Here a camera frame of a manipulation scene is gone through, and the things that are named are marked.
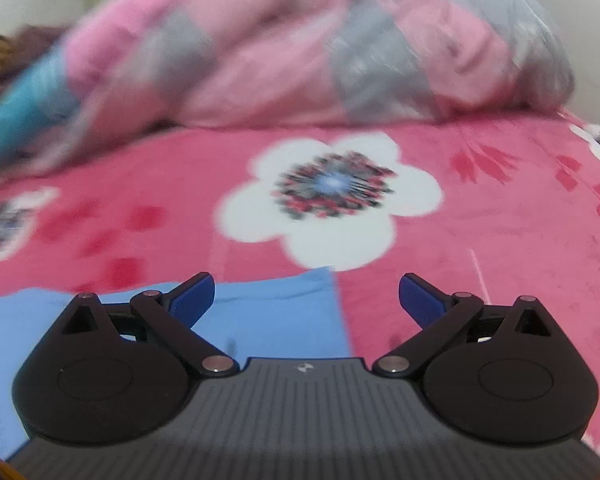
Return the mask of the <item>person in maroon jacket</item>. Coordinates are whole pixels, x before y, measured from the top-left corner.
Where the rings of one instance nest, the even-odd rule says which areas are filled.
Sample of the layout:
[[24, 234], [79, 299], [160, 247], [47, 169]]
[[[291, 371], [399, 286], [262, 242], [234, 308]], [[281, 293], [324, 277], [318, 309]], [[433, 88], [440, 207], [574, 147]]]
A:
[[67, 30], [62, 26], [27, 25], [14, 36], [0, 35], [0, 95]]

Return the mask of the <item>pink floral bed blanket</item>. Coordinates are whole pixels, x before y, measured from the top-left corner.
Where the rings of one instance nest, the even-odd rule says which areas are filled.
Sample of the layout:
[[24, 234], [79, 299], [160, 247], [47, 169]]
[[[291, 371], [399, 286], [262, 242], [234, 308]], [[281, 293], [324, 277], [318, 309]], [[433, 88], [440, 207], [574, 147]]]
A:
[[[124, 301], [200, 271], [219, 285], [323, 268], [351, 356], [416, 332], [398, 301], [414, 272], [490, 304], [538, 296], [600, 384], [600, 126], [178, 129], [0, 188], [0, 297]], [[585, 437], [600, 453], [600, 402]]]

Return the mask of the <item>light blue t-shirt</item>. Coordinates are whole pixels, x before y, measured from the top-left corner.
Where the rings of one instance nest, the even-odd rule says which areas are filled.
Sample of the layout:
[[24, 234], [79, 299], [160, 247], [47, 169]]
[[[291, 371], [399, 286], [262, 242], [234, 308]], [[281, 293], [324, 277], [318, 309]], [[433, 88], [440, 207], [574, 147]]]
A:
[[[12, 381], [71, 300], [68, 292], [28, 288], [0, 297], [0, 458], [27, 441], [12, 405]], [[291, 278], [219, 284], [195, 332], [232, 356], [347, 358], [350, 337], [335, 278], [318, 269]]]

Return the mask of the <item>teal pink striped pillow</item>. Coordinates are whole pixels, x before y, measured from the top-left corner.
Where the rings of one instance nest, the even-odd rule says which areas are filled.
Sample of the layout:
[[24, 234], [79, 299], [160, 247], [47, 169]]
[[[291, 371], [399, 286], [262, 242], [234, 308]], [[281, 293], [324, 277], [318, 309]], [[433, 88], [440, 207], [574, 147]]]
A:
[[41, 133], [64, 122], [79, 105], [70, 88], [65, 49], [54, 47], [0, 96], [0, 167]]

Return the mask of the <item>pink grey quilt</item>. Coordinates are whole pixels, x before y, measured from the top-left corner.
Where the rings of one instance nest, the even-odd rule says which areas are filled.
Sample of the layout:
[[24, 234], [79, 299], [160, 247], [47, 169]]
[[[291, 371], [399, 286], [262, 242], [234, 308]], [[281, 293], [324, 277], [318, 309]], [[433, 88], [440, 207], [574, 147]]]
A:
[[108, 0], [32, 72], [47, 174], [162, 122], [187, 128], [444, 122], [551, 113], [574, 76], [535, 0]]

